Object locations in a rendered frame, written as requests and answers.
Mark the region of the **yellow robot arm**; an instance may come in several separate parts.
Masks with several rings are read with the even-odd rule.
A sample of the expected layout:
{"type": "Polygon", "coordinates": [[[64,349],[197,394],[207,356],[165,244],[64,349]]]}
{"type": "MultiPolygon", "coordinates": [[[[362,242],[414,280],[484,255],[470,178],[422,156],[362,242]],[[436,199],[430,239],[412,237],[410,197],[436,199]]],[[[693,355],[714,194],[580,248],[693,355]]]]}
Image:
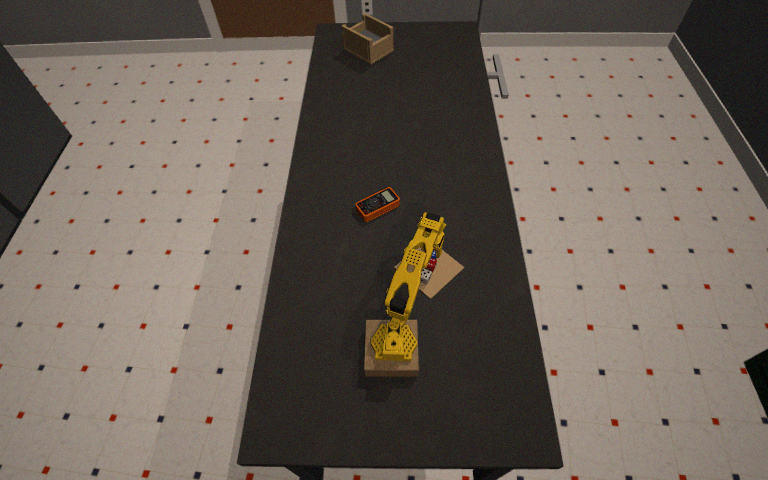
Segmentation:
{"type": "Polygon", "coordinates": [[[439,215],[424,212],[413,239],[404,249],[401,263],[393,275],[384,301],[384,305],[388,306],[386,313],[392,319],[387,323],[387,327],[381,324],[371,338],[375,360],[382,360],[382,352],[398,352],[404,353],[404,361],[412,361],[417,340],[408,325],[404,324],[409,318],[419,290],[422,269],[427,267],[433,253],[433,246],[443,229],[444,218],[439,217],[439,215]],[[424,252],[416,250],[418,247],[423,247],[424,252]],[[407,271],[409,265],[415,266],[412,272],[407,271]],[[394,297],[403,284],[408,286],[407,302],[394,297]]]}

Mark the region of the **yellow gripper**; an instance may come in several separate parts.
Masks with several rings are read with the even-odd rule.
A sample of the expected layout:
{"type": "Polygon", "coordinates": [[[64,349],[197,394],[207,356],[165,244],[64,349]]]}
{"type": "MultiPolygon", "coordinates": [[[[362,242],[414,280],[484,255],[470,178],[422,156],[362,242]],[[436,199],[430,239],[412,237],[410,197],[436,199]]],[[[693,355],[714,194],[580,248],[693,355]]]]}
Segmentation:
{"type": "MultiPolygon", "coordinates": [[[[443,224],[443,229],[446,227],[446,225],[447,224],[443,224]]],[[[442,229],[441,234],[437,237],[436,242],[435,242],[435,244],[433,246],[433,251],[436,251],[436,258],[439,258],[441,256],[441,254],[442,254],[442,244],[443,244],[443,241],[444,241],[443,229],[442,229]]],[[[424,252],[424,248],[421,247],[421,249],[424,252]]]]}

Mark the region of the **peach flat mat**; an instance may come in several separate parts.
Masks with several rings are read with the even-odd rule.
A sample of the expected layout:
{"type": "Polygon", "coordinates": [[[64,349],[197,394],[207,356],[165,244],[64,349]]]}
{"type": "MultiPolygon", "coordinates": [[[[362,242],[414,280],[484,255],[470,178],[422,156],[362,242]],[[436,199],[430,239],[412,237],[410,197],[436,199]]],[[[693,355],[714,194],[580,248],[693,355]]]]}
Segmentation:
{"type": "Polygon", "coordinates": [[[430,299],[464,269],[460,263],[443,250],[441,256],[436,260],[436,266],[428,284],[420,282],[419,286],[419,290],[430,299]]]}

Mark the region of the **orange digital multimeter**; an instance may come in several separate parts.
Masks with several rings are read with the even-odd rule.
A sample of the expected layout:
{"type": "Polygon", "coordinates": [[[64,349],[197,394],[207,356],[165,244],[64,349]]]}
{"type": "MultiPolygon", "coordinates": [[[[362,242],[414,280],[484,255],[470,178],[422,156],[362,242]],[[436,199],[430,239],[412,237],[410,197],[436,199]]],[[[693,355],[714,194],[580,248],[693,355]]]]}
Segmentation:
{"type": "Polygon", "coordinates": [[[399,196],[387,187],[355,203],[356,212],[368,222],[400,205],[399,196]]]}

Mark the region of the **small wooden crate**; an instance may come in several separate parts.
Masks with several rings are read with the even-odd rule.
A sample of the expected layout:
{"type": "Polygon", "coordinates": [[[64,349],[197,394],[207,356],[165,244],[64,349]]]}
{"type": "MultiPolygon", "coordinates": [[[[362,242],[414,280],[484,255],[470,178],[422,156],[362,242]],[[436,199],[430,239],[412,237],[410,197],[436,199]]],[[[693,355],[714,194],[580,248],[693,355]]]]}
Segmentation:
{"type": "Polygon", "coordinates": [[[393,52],[393,27],[364,13],[362,22],[342,27],[344,50],[370,65],[393,52]]]}

